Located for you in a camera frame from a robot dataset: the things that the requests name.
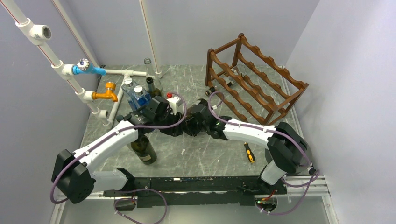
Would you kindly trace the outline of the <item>clear stoppered glass bottle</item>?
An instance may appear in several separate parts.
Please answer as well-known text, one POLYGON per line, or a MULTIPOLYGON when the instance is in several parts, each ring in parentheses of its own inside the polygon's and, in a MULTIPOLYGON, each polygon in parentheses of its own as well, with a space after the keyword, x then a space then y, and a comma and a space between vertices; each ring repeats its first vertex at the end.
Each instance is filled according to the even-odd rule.
POLYGON ((123 84, 121 86, 132 110, 136 109, 136 106, 134 105, 134 102, 132 100, 132 95, 134 93, 134 88, 137 85, 138 85, 138 83, 136 81, 134 81, 131 77, 127 77, 124 79, 123 84))

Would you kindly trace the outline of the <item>blue tap valve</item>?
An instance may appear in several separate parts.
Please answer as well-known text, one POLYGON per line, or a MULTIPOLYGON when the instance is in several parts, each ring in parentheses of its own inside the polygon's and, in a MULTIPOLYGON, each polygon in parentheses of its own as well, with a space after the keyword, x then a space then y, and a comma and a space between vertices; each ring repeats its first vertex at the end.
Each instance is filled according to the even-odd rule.
POLYGON ((95 67, 88 59, 83 58, 79 60, 76 65, 72 67, 72 73, 74 75, 79 74, 99 74, 104 76, 107 74, 103 68, 95 67))

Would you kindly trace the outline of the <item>clear tall empty bottle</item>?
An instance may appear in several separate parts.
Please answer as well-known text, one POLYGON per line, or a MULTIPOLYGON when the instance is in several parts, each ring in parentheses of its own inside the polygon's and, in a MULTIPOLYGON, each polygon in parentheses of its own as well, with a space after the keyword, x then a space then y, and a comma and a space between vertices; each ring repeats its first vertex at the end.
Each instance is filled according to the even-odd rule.
POLYGON ((146 66, 146 73, 147 73, 146 76, 153 78, 155 84, 159 84, 160 79, 159 79, 158 75, 155 73, 151 59, 148 57, 145 58, 144 64, 146 66))

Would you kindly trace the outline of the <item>blue square bottle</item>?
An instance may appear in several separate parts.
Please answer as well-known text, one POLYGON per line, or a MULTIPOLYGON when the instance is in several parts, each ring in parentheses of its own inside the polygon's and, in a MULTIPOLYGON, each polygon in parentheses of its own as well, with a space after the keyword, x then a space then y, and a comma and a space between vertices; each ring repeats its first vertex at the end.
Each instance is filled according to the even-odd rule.
POLYGON ((141 85, 137 85, 133 89, 131 99, 135 109, 137 110, 150 102, 151 95, 141 85))

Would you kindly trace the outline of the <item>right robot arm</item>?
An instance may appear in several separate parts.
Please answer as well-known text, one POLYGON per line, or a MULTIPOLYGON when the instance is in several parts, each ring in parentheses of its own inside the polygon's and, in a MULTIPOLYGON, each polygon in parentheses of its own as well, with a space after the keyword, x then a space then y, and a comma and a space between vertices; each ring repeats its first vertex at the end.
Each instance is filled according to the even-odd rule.
POLYGON ((306 141, 285 122, 260 126, 226 116, 217 117, 209 106, 199 103, 187 109, 183 130, 192 136, 206 132, 214 139, 239 140, 266 147, 271 160, 257 181, 259 191, 264 194, 270 193, 284 175, 298 173, 311 163, 306 141))

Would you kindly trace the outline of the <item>dark green wine bottle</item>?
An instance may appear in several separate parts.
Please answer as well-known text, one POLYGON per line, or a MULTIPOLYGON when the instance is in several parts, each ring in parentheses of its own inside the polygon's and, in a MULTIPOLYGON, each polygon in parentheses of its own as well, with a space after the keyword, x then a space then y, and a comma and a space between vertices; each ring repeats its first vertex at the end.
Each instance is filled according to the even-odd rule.
POLYGON ((146 84, 148 87, 148 93, 151 95, 152 98, 155 96, 162 96, 162 92, 155 86, 154 79, 152 77, 146 78, 146 84))

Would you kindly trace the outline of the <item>wooden wine rack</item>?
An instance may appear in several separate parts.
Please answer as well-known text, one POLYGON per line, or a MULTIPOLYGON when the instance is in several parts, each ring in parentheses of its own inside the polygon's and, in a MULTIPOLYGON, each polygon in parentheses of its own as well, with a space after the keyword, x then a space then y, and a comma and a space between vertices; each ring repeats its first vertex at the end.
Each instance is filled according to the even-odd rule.
POLYGON ((309 86, 306 82, 295 80, 286 68, 276 65, 274 59, 265 56, 258 46, 251 45, 243 33, 240 33, 237 39, 217 49, 208 50, 205 85, 210 88, 214 86, 213 81, 220 84, 261 125, 273 125, 285 117, 309 86), (227 64, 219 60, 218 53, 232 46, 235 47, 232 63, 227 64), (259 71, 253 62, 248 61, 243 56, 241 52, 243 46, 296 87, 297 91, 293 94, 287 93, 279 84, 271 81, 266 72, 259 71), (234 74, 231 69, 235 68, 238 68, 244 76, 240 77, 234 74), (267 115, 265 117, 259 115, 250 103, 242 99, 240 93, 227 86, 222 78, 223 76, 230 76, 243 91, 249 94, 267 112, 267 115))

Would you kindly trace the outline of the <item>labelled dark wine bottle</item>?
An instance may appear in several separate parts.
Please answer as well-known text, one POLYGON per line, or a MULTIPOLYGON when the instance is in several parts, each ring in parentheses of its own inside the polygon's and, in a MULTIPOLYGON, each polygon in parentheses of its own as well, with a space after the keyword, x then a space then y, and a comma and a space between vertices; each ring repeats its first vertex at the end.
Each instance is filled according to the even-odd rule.
POLYGON ((207 100, 203 99, 203 98, 199 98, 198 99, 198 104, 201 104, 201 105, 206 106, 206 107, 208 106, 207 100))

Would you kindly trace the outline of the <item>yellow black screwdriver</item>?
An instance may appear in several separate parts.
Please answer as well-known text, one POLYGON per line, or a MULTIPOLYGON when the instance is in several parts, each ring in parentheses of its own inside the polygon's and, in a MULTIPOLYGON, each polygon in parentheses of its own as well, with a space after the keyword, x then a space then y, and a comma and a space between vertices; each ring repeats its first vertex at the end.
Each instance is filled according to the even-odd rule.
POLYGON ((245 148, 246 155, 247 155, 249 162, 252 164, 255 163, 255 156, 247 142, 244 142, 244 148, 245 148))

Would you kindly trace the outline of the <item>white pvc pipe frame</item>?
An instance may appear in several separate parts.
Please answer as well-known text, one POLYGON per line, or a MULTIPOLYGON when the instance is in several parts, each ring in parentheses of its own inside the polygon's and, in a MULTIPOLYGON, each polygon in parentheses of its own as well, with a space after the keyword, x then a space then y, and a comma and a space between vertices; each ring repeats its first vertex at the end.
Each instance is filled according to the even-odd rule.
MULTIPOLYGON (((96 119, 98 119, 105 128, 110 129, 114 124, 115 114, 119 108, 120 98, 123 96, 123 91, 115 89, 114 93, 118 97, 118 102, 114 102, 110 111, 99 109, 94 105, 95 100, 93 100, 91 97, 91 94, 94 91, 85 90, 75 79, 77 75, 72 73, 72 67, 76 64, 65 64, 56 56, 54 51, 47 44, 47 42, 52 38, 52 31, 50 27, 47 25, 34 24, 13 0, 2 0, 0 4, 13 18, 16 27, 33 45, 35 45, 40 50, 40 52, 50 62, 52 69, 69 84, 81 102, 83 102, 90 109, 91 114, 96 119)), ((92 55, 90 53, 87 54, 86 59, 88 59, 95 67, 98 67, 96 61, 92 59, 92 55)), ((135 70, 105 70, 107 74, 120 75, 123 77, 123 79, 133 76, 145 77, 147 74, 144 71, 135 70)))

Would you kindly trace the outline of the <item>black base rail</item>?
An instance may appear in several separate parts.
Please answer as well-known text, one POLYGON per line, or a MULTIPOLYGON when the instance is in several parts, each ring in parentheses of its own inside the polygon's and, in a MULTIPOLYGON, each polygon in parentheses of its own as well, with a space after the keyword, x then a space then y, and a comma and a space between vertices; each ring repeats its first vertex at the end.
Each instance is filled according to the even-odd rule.
POLYGON ((137 177, 121 190, 106 190, 105 197, 135 197, 138 208, 163 205, 239 204, 253 206, 266 195, 285 195, 282 181, 268 185, 257 176, 137 177))

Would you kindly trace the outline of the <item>orange brass tap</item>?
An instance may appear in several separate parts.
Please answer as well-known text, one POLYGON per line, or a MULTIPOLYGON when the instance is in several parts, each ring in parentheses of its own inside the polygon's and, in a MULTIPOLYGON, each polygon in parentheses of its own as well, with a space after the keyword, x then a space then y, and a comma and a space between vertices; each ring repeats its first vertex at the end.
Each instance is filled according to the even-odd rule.
POLYGON ((113 82, 107 82, 105 84, 105 89, 106 89, 106 91, 104 93, 93 92, 91 94, 92 99, 93 100, 96 100, 96 99, 111 99, 113 102, 118 102, 118 97, 114 93, 114 91, 116 89, 116 84, 113 83, 113 82))

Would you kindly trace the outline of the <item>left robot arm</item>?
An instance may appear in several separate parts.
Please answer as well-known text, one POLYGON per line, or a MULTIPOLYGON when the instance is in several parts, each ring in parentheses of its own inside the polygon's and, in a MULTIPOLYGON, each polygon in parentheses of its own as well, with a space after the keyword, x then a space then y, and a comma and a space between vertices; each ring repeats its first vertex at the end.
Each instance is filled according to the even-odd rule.
POLYGON ((67 200, 79 203, 91 193, 118 191, 122 196, 134 190, 135 177, 124 168, 97 172, 96 168, 124 146, 154 130, 180 127, 187 115, 187 104, 174 93, 165 99, 155 97, 146 107, 124 116, 113 129, 94 142, 73 152, 61 151, 56 158, 50 190, 54 204, 67 200))

